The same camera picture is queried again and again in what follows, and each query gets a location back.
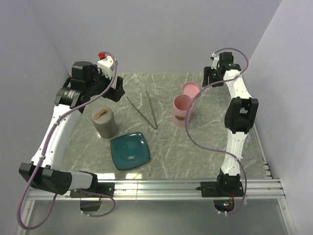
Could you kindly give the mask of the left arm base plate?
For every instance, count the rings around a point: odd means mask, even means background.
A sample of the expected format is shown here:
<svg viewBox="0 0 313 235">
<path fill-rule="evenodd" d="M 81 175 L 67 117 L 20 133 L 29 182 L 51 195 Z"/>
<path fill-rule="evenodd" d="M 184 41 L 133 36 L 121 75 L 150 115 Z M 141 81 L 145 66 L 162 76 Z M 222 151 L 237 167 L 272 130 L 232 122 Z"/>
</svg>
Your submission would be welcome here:
<svg viewBox="0 0 313 235">
<path fill-rule="evenodd" d="M 96 188 L 94 189 L 84 189 L 86 192 L 82 192 L 80 189 L 71 190 L 70 197 L 71 198 L 95 198 L 99 197 L 98 194 L 106 195 L 109 197 L 113 197 L 115 189 L 115 183 L 97 183 Z"/>
</svg>

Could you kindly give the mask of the metal food tongs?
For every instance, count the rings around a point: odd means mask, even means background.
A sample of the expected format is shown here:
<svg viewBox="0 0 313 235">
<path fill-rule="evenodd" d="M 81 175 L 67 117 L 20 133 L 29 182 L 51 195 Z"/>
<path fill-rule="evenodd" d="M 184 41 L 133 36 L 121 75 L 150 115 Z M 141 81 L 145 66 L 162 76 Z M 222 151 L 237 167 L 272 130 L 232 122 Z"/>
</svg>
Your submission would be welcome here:
<svg viewBox="0 0 313 235">
<path fill-rule="evenodd" d="M 154 112 L 151 97 L 147 91 L 145 91 L 145 96 L 146 96 L 145 106 L 144 103 L 142 103 L 141 106 L 136 106 L 128 96 L 126 96 L 126 99 L 129 102 L 130 106 L 147 122 L 147 124 L 152 129 L 157 130 L 158 129 L 157 118 Z"/>
</svg>

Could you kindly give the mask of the grey steel lid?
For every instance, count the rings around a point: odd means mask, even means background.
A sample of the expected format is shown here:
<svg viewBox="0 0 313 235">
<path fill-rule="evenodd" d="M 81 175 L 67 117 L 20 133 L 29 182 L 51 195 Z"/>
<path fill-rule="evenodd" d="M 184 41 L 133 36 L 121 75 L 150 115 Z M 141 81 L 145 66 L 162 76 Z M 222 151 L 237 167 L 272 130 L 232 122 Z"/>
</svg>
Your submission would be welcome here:
<svg viewBox="0 0 313 235">
<path fill-rule="evenodd" d="M 97 107 L 91 113 L 91 121 L 95 126 L 105 127 L 114 121 L 114 113 L 107 106 Z"/>
</svg>

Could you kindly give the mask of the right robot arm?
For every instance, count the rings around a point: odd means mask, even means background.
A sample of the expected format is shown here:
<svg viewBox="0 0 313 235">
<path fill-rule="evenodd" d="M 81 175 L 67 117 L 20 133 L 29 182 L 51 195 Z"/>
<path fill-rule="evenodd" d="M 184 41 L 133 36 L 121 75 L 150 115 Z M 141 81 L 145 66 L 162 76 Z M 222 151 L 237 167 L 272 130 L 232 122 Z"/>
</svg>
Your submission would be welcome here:
<svg viewBox="0 0 313 235">
<path fill-rule="evenodd" d="M 234 63 L 231 52 L 213 53 L 212 65 L 204 68 L 203 83 L 205 87 L 226 85 L 231 97 L 224 117 L 227 129 L 227 146 L 224 162 L 217 177 L 216 191 L 222 196 L 236 197 L 244 195 L 240 180 L 240 157 L 250 129 L 254 125 L 259 101 L 248 92 L 239 64 Z"/>
</svg>

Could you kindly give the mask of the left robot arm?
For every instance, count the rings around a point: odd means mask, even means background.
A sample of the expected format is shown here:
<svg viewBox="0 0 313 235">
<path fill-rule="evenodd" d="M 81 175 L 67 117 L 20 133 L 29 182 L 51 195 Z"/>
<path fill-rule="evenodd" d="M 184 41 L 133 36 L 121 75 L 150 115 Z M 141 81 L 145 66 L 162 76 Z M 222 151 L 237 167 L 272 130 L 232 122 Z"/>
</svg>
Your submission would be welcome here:
<svg viewBox="0 0 313 235">
<path fill-rule="evenodd" d="M 71 76 L 56 94 L 52 119 L 39 149 L 29 163 L 20 165 L 19 174 L 30 187 L 59 195 L 75 189 L 88 197 L 98 193 L 96 174 L 61 168 L 67 142 L 85 106 L 100 97 L 118 102 L 124 95 L 116 66 L 117 60 L 111 56 L 96 64 L 77 61 L 72 65 Z"/>
</svg>

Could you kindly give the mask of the pink lid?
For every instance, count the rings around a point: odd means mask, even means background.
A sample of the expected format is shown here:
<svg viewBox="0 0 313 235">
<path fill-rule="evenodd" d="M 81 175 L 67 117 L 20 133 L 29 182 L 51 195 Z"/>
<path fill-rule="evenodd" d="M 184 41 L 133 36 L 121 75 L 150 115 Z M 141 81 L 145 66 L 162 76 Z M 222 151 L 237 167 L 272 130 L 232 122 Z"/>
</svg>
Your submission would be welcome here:
<svg viewBox="0 0 313 235">
<path fill-rule="evenodd" d="M 186 82 L 182 87 L 182 93 L 191 97 L 192 99 L 200 92 L 200 87 L 195 82 Z"/>
</svg>

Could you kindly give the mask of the grey steel canister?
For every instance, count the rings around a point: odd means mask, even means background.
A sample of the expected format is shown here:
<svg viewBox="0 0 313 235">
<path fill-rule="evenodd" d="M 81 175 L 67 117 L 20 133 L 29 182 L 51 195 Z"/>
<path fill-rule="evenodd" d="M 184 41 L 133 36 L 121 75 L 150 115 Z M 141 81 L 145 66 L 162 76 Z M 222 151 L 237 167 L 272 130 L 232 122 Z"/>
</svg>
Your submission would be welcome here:
<svg viewBox="0 0 313 235">
<path fill-rule="evenodd" d="M 114 137 L 118 132 L 118 127 L 114 118 L 104 120 L 92 120 L 93 125 L 102 138 L 110 139 Z"/>
</svg>

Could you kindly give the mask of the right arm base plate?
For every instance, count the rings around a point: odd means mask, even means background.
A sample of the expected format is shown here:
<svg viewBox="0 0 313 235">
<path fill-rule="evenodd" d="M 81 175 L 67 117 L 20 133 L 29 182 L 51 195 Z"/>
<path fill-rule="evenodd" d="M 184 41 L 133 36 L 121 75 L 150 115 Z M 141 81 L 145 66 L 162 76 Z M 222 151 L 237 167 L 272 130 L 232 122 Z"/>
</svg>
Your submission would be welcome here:
<svg viewBox="0 0 313 235">
<path fill-rule="evenodd" d="M 229 183 L 218 183 L 213 181 L 200 182 L 196 190 L 201 191 L 202 197 L 243 197 L 244 189 L 242 183 L 232 185 Z"/>
</svg>

